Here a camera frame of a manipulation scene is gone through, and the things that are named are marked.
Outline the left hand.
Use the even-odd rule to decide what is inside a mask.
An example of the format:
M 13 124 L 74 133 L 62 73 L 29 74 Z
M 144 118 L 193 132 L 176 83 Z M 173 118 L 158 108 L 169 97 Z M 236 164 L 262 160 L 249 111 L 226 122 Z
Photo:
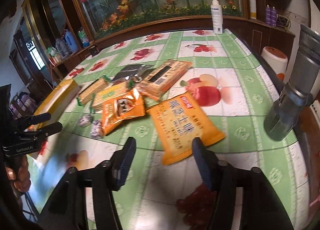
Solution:
M 19 169 L 12 169 L 6 167 L 8 179 L 13 183 L 14 189 L 21 193 L 25 193 L 29 190 L 31 185 L 30 173 L 28 171 L 28 160 L 27 156 L 23 155 L 20 157 L 21 166 Z

